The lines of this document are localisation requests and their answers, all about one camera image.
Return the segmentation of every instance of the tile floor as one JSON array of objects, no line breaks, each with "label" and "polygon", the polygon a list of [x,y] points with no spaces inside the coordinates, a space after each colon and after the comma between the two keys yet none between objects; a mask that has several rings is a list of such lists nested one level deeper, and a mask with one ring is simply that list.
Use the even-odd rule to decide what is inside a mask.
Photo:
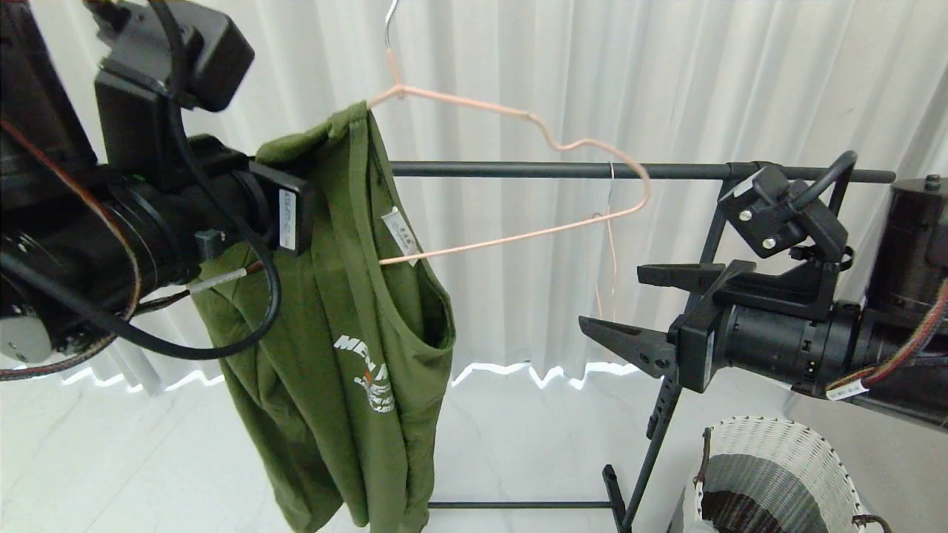
[{"label": "tile floor", "polygon": [[[537,387],[527,371],[474,372],[449,388],[438,428],[436,501],[602,500],[612,463],[628,498],[658,383],[640,373]],[[685,393],[636,531],[664,532],[693,475],[702,428],[780,415],[787,393],[722,371]],[[223,385],[158,397],[124,383],[56,377],[0,386],[2,522],[9,533],[283,533],[263,468]],[[360,531],[343,509],[323,531]],[[430,533],[614,531],[608,510],[432,510]]]}]

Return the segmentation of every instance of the green sweatshirt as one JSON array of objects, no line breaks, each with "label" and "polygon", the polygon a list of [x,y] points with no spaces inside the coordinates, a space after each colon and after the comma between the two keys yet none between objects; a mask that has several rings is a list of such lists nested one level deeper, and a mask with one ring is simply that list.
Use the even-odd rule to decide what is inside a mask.
[{"label": "green sweatshirt", "polygon": [[[420,531],[454,322],[428,262],[378,264],[403,254],[383,215],[404,210],[374,118],[360,102],[267,143],[257,160],[317,191],[312,247],[275,254],[283,304],[273,329],[221,360],[277,503],[300,532],[322,527],[343,502],[373,533]],[[255,260],[235,246],[201,277]],[[213,343],[228,344],[260,322],[266,281],[254,274],[194,301]]]}]

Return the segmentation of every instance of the light under curtain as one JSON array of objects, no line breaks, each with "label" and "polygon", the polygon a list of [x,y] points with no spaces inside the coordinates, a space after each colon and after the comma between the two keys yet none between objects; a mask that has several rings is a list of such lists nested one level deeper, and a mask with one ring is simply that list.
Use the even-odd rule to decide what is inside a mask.
[{"label": "light under curtain", "polygon": [[[392,83],[382,30],[388,1],[202,3],[230,15],[257,56],[230,108],[186,117],[191,134],[253,153]],[[71,0],[32,7],[104,160],[92,81],[105,47],[92,18]],[[392,42],[407,83],[533,110],[560,139],[602,138],[642,162],[826,166],[853,149],[859,168],[915,178],[948,174],[946,28],[943,0],[416,0],[399,7]],[[430,101],[391,101],[376,116],[393,160],[606,160],[593,150],[554,154],[529,125]],[[641,194],[636,182],[609,180],[397,184],[426,249],[588,218]],[[454,375],[471,363],[529,361],[539,377],[559,367],[581,379],[588,362],[617,361],[585,340],[578,315],[666,329],[685,294],[638,285],[635,267],[697,261],[717,187],[657,182],[649,206],[612,224],[617,275],[602,226],[432,259],[456,313]],[[884,186],[853,185],[843,206],[850,243],[867,256],[886,199]],[[718,258],[756,259],[730,230]],[[860,294],[870,264],[857,258],[844,295]],[[788,266],[775,258],[760,269]],[[136,322],[169,340],[210,345],[190,301]],[[124,341],[71,371],[75,379],[89,374],[150,393],[220,378],[215,362]]]}]

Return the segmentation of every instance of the bolt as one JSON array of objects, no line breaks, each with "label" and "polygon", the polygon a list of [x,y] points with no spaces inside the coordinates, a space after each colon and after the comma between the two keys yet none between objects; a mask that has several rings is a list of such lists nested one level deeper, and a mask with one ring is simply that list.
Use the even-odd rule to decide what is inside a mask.
[{"label": "bolt", "polygon": [[941,176],[937,174],[929,174],[925,177],[925,190],[926,191],[937,191],[941,189]]}]

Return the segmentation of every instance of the white and gray basket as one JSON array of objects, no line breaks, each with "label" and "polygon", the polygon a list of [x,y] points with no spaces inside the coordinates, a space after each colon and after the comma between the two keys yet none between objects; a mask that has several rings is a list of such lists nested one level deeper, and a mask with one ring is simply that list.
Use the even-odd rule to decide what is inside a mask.
[{"label": "white and gray basket", "polygon": [[669,531],[863,533],[865,510],[836,451],[810,428],[735,416],[704,431],[698,475]]}]

